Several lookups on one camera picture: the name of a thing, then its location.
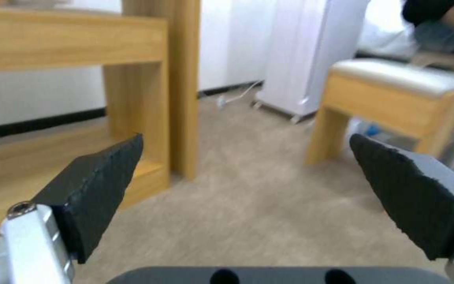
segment wooden stool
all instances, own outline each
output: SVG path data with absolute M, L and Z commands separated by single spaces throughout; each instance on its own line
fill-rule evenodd
M 336 157 L 352 116 L 419 140 L 438 157 L 454 131 L 454 72 L 359 59 L 331 67 L 308 147 L 308 164 Z

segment white cable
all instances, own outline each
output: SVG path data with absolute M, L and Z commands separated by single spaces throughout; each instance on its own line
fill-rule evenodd
M 241 95 L 238 95 L 237 97 L 233 97 L 232 99 L 228 99 L 228 100 L 225 101 L 225 103 L 228 104 L 228 103 L 232 103 L 234 101 L 237 101 L 238 99 L 242 99 L 244 96 L 246 96 L 246 94 L 248 94 L 248 92 L 251 89 L 253 89 L 255 86 L 257 86 L 261 82 L 263 82 L 263 80 L 256 81 L 255 83 L 252 84 L 252 86 L 250 86 L 247 90 L 245 90 Z

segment person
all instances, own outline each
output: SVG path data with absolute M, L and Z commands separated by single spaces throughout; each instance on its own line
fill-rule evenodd
M 407 0 L 402 16 L 423 50 L 454 54 L 454 0 Z

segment white bed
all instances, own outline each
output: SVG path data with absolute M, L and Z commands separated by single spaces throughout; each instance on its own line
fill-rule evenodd
M 371 0 L 367 7 L 359 52 L 408 60 L 418 50 L 414 27 L 402 18 L 404 0 Z

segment white cabinet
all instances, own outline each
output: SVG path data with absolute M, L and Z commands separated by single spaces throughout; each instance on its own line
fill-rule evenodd
M 328 68 L 352 58 L 369 0 L 279 0 L 256 101 L 297 118 L 318 109 Z

